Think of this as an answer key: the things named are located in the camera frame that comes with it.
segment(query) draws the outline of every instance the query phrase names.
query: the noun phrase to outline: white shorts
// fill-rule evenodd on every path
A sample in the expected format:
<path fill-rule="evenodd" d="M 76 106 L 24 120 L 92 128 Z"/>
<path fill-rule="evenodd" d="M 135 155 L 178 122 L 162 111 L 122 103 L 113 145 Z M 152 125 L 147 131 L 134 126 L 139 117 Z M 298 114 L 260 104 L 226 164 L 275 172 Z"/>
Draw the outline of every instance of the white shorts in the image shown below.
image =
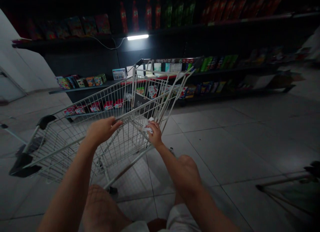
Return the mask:
<path fill-rule="evenodd" d="M 121 232 L 149 232 L 147 223 L 145 221 L 136 221 L 124 228 Z M 185 204 L 178 204 L 172 207 L 167 220 L 167 229 L 159 232 L 200 232 L 196 221 L 193 219 L 190 211 Z"/>

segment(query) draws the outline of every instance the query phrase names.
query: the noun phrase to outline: shopping cart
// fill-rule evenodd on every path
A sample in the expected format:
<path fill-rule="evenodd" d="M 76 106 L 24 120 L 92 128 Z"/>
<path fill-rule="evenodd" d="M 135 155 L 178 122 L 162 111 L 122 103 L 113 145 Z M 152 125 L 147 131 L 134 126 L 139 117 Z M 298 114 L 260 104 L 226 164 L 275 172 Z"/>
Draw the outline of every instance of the shopping cart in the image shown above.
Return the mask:
<path fill-rule="evenodd" d="M 115 116 L 116 120 L 121 120 L 123 124 L 95 151 L 91 168 L 91 182 L 94 177 L 103 175 L 107 179 L 104 188 L 115 192 L 110 186 L 153 148 L 145 129 L 148 119 L 154 118 L 162 130 L 165 128 L 168 116 L 180 98 L 187 79 L 202 62 L 203 57 L 139 60 L 132 67 L 132 77 L 43 117 L 10 170 L 10 175 L 41 175 L 47 179 L 47 183 L 61 182 L 89 125 L 95 120 Z M 159 72 L 152 69 L 154 63 L 189 63 L 192 66 L 187 71 Z M 137 69 L 143 64 L 146 69 Z M 153 73 L 160 76 L 150 77 L 149 74 Z M 77 108 L 78 114 L 66 116 L 64 111 L 68 108 Z M 37 150 L 30 150 L 31 146 L 35 146 L 34 141 L 38 142 Z M 110 178 L 108 169 L 127 158 L 130 158 L 130 164 L 115 178 Z"/>

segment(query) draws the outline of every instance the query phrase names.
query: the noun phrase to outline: cart handle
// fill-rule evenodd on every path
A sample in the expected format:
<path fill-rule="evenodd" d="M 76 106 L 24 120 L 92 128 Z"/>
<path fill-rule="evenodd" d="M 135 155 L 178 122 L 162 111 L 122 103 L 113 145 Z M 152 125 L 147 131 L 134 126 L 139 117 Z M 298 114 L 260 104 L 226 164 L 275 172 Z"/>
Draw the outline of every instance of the cart handle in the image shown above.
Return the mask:
<path fill-rule="evenodd" d="M 147 64 L 149 61 L 152 63 L 192 63 L 195 69 L 200 68 L 204 56 L 194 58 L 174 58 L 174 59 L 140 59 L 136 65 Z"/>

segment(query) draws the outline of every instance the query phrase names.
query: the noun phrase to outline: electrical cord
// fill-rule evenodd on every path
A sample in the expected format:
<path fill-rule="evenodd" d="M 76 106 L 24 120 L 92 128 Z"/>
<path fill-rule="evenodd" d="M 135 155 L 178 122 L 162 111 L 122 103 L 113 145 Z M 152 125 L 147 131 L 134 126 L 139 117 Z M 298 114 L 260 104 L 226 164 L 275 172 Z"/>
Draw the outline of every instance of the electrical cord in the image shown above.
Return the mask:
<path fill-rule="evenodd" d="M 100 40 L 98 40 L 96 37 L 93 37 L 93 36 L 88 36 L 88 37 L 91 37 L 91 38 L 94 38 L 94 39 L 96 39 L 100 44 L 102 44 L 101 42 L 100 42 Z M 120 43 L 120 45 L 118 46 L 118 47 L 115 47 L 115 48 L 108 48 L 107 46 L 105 46 L 104 44 L 102 44 L 104 47 L 106 47 L 107 49 L 110 49 L 110 50 L 114 50 L 114 49 L 118 49 L 121 45 L 122 45 L 122 42 L 123 42 L 123 40 L 125 39 L 126 37 L 124 37 L 123 39 L 122 39 L 122 41 L 121 41 L 121 43 Z M 114 38 L 112 38 L 112 40 L 113 40 L 113 42 L 114 42 L 114 45 L 115 46 L 117 46 L 116 45 L 116 41 L 114 40 Z"/>

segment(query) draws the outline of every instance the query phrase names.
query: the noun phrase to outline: light fixture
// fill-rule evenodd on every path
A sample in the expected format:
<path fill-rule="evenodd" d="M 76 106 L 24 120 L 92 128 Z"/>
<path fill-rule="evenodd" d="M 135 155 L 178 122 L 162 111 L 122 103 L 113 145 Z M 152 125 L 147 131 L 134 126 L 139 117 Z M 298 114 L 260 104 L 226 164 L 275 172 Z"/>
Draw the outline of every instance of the light fixture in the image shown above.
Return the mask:
<path fill-rule="evenodd" d="M 128 40 L 135 40 L 135 39 L 146 39 L 149 35 L 136 35 L 136 36 L 128 36 Z"/>

